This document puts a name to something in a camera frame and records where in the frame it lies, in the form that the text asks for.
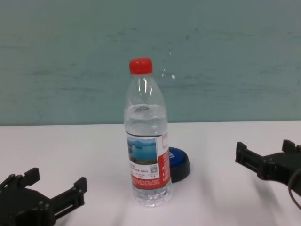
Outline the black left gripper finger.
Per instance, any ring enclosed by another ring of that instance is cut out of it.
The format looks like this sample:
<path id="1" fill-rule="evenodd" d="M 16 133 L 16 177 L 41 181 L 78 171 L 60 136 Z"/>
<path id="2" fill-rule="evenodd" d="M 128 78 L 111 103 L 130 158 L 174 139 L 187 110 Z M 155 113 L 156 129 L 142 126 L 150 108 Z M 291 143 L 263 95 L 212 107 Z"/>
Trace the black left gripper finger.
<path id="1" fill-rule="evenodd" d="M 27 186 L 32 186 L 36 182 L 40 180 L 40 172 L 38 168 L 32 168 L 28 170 L 27 172 L 24 173 L 23 181 L 22 181 L 22 186 L 27 187 Z"/>
<path id="2" fill-rule="evenodd" d="M 79 180 L 77 180 L 73 187 L 76 191 L 76 204 L 77 205 L 84 205 L 84 194 L 87 192 L 87 178 L 81 177 Z"/>

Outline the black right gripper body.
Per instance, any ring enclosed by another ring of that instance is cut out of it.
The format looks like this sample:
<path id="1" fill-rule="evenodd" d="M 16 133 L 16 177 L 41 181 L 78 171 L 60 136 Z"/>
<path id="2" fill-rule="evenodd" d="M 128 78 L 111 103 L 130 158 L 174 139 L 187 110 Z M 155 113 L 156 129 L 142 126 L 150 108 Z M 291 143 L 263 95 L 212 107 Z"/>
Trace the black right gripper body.
<path id="1" fill-rule="evenodd" d="M 261 180 L 288 185 L 293 173 L 301 168 L 301 154 L 282 152 L 261 156 L 247 150 L 246 167 Z"/>

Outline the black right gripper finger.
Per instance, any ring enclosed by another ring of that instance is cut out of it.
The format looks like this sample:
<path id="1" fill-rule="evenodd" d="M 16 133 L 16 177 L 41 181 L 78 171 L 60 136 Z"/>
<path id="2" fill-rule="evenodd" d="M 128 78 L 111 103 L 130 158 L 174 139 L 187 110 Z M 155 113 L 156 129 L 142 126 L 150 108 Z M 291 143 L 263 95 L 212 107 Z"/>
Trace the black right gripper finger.
<path id="1" fill-rule="evenodd" d="M 282 151 L 289 154 L 301 154 L 301 145 L 296 145 L 294 142 L 285 139 L 282 144 Z"/>
<path id="2" fill-rule="evenodd" d="M 237 142 L 236 146 L 236 163 L 239 163 L 241 165 L 244 164 L 244 152 L 246 150 L 247 146 L 243 144 L 242 142 Z"/>

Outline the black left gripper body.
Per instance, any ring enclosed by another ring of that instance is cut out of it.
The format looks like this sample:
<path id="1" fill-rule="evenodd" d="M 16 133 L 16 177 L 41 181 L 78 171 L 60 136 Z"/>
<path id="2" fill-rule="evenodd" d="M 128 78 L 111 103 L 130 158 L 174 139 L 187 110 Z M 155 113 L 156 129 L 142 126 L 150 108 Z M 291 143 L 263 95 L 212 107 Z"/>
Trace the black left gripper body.
<path id="1" fill-rule="evenodd" d="M 76 204 L 76 191 L 48 198 L 22 186 L 22 175 L 9 175 L 0 184 L 0 224 L 2 226 L 53 226 L 57 220 L 83 206 Z"/>

